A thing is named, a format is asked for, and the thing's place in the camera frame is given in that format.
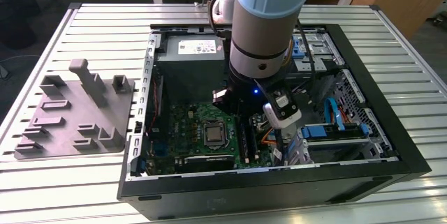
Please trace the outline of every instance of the slotted work surface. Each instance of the slotted work surface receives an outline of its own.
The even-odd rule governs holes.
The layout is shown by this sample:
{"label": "slotted work surface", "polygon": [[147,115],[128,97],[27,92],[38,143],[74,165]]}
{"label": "slotted work surface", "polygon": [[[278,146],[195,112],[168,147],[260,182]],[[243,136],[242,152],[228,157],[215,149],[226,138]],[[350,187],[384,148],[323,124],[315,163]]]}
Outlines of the slotted work surface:
{"label": "slotted work surface", "polygon": [[[190,4],[83,4],[80,9],[70,10],[46,49],[39,73],[31,77],[32,86],[26,88],[16,113],[0,128],[0,202],[7,203],[0,204],[2,223],[147,222],[127,203],[116,200],[123,152],[22,162],[14,157],[15,148],[34,120],[34,107],[40,105],[39,85],[46,75],[59,75],[64,82],[79,81],[68,71],[70,61],[84,58],[88,69],[104,82],[114,75],[126,75],[139,89],[150,25],[206,24],[206,11]],[[195,223],[294,223],[298,218],[303,223],[442,222],[447,217],[443,84],[382,14],[370,7],[304,6],[300,20],[306,24],[340,25],[433,172],[384,188],[358,203],[202,218]],[[139,93],[132,94],[136,102]],[[48,106],[63,105],[64,102],[58,102]],[[127,126],[130,129],[135,126],[132,117]]]}

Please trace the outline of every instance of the robotic arm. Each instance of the robotic arm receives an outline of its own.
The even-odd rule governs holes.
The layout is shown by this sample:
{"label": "robotic arm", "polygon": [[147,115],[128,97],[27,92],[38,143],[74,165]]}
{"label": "robotic arm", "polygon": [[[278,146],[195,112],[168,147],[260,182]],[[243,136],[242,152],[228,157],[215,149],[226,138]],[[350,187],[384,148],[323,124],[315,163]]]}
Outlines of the robotic arm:
{"label": "robotic arm", "polygon": [[302,116],[284,82],[283,59],[304,2],[234,0],[230,82],[227,89],[214,91],[214,105],[239,115],[263,108],[276,129]]}

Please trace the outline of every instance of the floor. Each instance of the floor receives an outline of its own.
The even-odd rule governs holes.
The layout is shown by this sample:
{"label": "floor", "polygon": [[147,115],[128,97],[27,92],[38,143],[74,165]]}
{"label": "floor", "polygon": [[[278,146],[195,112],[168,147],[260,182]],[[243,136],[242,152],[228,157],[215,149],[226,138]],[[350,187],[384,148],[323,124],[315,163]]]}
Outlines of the floor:
{"label": "floor", "polygon": [[[152,3],[152,0],[36,0],[42,13],[30,18],[28,23],[38,35],[36,43],[26,49],[10,50],[0,44],[0,61],[15,55],[40,55],[46,49],[59,21],[72,2],[82,3]],[[202,0],[163,0],[166,3],[192,3]],[[447,82],[447,28],[434,27],[426,22],[411,39],[423,58]],[[23,57],[3,62],[12,74],[7,81],[0,80],[0,123],[20,92],[39,57]]]}

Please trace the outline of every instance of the metal case frame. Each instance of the metal case frame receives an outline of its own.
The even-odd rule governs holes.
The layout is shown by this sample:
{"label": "metal case frame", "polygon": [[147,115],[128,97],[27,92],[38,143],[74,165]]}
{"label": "metal case frame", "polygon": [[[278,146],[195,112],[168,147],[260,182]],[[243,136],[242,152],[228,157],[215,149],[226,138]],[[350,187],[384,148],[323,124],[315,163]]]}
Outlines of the metal case frame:
{"label": "metal case frame", "polygon": [[[316,24],[304,27],[326,28],[401,160],[264,173],[170,176],[158,180],[130,181],[126,179],[128,156],[139,153],[139,150],[130,149],[128,143],[138,139],[131,136],[118,199],[128,202],[150,220],[356,201],[389,185],[409,181],[431,171],[339,25]],[[150,40],[148,66],[154,64],[154,47],[154,41],[151,45]],[[151,70],[144,71],[143,78],[150,81]]]}

